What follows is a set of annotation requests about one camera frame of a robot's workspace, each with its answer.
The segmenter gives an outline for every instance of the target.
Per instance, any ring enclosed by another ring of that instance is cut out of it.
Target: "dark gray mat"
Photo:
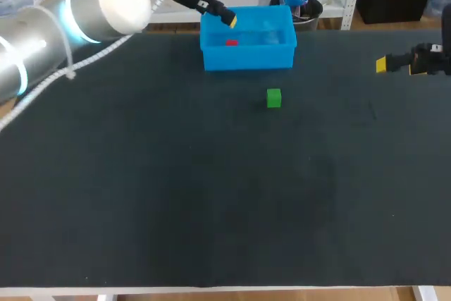
[[[141,35],[53,85],[0,135],[0,286],[451,284],[451,78],[375,74],[439,31],[298,40],[207,74]]]

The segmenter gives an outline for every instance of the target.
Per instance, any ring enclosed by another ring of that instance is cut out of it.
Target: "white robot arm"
[[[46,0],[0,18],[0,103],[22,94],[86,44],[141,32],[153,0]]]

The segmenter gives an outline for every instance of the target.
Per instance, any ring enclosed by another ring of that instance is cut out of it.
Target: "cable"
[[[158,9],[158,7],[160,7],[163,1],[165,0],[155,1],[155,4],[152,6],[152,13],[155,12]],[[75,72],[76,70],[79,70],[85,66],[88,66],[91,63],[98,61],[99,59],[102,59],[103,57],[105,57],[106,55],[110,54],[112,51],[117,49],[119,46],[124,44],[131,37],[132,35],[128,35],[126,37],[120,38],[118,41],[114,42],[112,45],[103,49],[99,53],[72,65],[72,67],[62,68],[61,70],[56,71],[55,73],[51,74],[49,77],[41,81],[41,83],[38,84],[38,86],[36,86],[30,93],[28,93],[8,114],[6,114],[0,120],[0,133],[12,121],[14,121],[14,119],[16,119],[22,112],[24,112],[24,110],[26,110],[26,108],[53,82],[57,81],[62,76],[67,75],[69,72]]]
[[[68,39],[67,34],[64,32],[64,29],[61,26],[61,24],[59,23],[56,16],[50,10],[48,10],[47,8],[42,7],[40,5],[33,6],[33,8],[41,10],[42,12],[47,14],[51,18],[51,20],[54,22],[55,26],[58,28],[61,39],[63,40],[64,49],[66,50],[66,56],[68,57],[67,76],[69,79],[72,80],[75,77],[75,71],[73,70],[73,55],[72,55],[72,49],[70,49],[70,44],[69,44],[69,39]]]

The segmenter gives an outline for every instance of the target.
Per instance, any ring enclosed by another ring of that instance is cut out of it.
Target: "blue plastic box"
[[[201,19],[200,46],[205,70],[261,70],[292,68],[297,39],[288,6],[231,8],[237,15],[235,28],[219,17]],[[228,40],[237,46],[227,46]]]

